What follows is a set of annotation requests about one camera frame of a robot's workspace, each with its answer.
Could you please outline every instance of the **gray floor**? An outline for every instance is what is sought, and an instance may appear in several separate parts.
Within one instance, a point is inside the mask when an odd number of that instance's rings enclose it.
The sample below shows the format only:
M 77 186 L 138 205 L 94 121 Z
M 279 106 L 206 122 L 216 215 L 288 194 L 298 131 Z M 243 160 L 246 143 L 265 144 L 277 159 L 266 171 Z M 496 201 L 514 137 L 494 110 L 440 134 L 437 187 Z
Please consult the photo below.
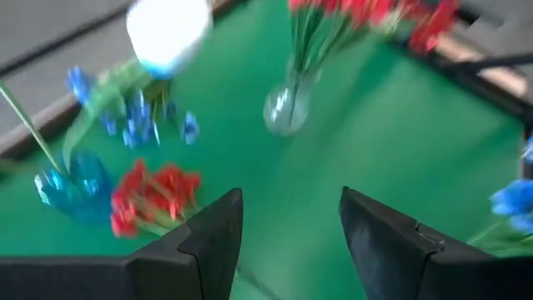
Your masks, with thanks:
M 0 65 L 126 1 L 0 0 Z M 490 48 L 494 54 L 533 50 L 533 0 L 465 0 L 463 3 L 477 6 L 491 16 L 464 32 L 481 48 Z M 118 20 L 0 80 L 6 82 L 33 115 L 67 93 L 65 74 L 72 66 L 98 73 L 131 56 L 132 46 L 124 20 Z M 523 70 L 533 74 L 533 67 Z M 18 124 L 11 108 L 0 101 L 0 135 Z

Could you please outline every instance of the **green table surface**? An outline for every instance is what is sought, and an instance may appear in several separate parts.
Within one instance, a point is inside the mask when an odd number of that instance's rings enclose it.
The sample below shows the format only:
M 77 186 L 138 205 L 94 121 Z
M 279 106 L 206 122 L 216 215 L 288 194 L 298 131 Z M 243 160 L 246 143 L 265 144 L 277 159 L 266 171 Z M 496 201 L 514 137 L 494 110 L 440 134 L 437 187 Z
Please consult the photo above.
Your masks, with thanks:
M 180 107 L 197 115 L 197 143 L 162 125 L 160 147 L 132 151 L 100 127 L 82 145 L 117 180 L 139 157 L 152 170 L 174 162 L 198 171 L 202 204 L 242 188 L 240 259 L 282 299 L 364 298 L 338 217 L 343 186 L 464 240 L 488 217 L 489 195 L 517 177 L 517 121 L 372 38 L 325 67 L 296 136 L 271 135 L 262 106 L 289 52 L 286 2 L 249 2 L 173 84 Z M 73 221 L 40 202 L 32 176 L 0 184 L 0 254 L 126 254 L 154 238 Z M 264 297 L 237 280 L 232 298 Z

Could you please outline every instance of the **vase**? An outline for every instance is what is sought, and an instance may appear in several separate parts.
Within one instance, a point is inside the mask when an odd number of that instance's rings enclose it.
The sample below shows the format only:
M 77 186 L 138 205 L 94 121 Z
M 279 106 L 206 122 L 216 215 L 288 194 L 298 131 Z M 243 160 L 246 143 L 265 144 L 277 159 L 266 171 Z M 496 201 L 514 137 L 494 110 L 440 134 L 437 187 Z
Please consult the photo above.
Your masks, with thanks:
M 285 82 L 268 94 L 263 108 L 266 128 L 281 136 L 290 136 L 301 129 L 309 114 L 311 90 L 316 74 L 301 76 L 290 72 Z
M 68 175 L 55 168 L 43 169 L 34 183 L 44 204 L 85 223 L 109 222 L 113 185 L 97 156 L 76 152 Z

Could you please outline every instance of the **white object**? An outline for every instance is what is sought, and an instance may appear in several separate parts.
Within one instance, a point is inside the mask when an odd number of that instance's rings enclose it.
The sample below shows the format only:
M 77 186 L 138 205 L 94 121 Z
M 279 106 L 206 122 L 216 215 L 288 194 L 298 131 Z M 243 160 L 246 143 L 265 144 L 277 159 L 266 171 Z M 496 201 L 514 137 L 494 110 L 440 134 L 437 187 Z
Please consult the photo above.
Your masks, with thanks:
M 211 26 L 211 8 L 206 0 L 141 0 L 126 18 L 137 59 L 159 78 L 181 71 Z

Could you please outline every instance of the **clear glass vase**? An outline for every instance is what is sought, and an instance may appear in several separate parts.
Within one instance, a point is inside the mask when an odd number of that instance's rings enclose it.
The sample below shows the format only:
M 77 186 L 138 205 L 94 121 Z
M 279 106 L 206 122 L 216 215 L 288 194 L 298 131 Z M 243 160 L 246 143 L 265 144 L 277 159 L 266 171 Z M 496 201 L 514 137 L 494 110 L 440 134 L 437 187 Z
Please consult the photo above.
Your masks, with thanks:
M 286 81 L 268 94 L 263 108 L 266 128 L 281 136 L 290 136 L 303 126 L 309 114 L 311 90 L 316 74 L 301 76 L 290 72 Z

